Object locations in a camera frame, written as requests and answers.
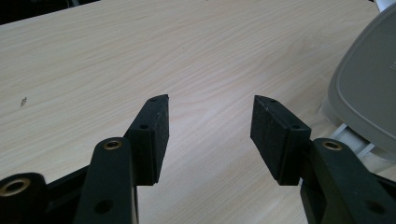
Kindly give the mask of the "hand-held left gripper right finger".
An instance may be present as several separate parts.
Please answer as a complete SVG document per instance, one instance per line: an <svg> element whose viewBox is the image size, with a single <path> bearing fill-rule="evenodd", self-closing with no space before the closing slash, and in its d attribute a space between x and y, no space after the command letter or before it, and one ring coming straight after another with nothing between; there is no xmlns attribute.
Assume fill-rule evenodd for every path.
<svg viewBox="0 0 396 224"><path fill-rule="evenodd" d="M396 224L396 182L370 173L344 143L310 138L280 102L254 97L250 138L280 186L300 186L309 224Z"/></svg>

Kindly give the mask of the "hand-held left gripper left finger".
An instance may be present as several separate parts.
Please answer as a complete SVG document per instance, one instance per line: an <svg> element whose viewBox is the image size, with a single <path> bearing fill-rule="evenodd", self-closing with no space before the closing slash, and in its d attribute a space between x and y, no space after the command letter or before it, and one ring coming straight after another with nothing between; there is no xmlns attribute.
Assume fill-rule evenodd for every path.
<svg viewBox="0 0 396 224"><path fill-rule="evenodd" d="M148 99L124 136L98 143L74 224L138 224L139 186L159 181L169 139L169 97Z"/></svg>

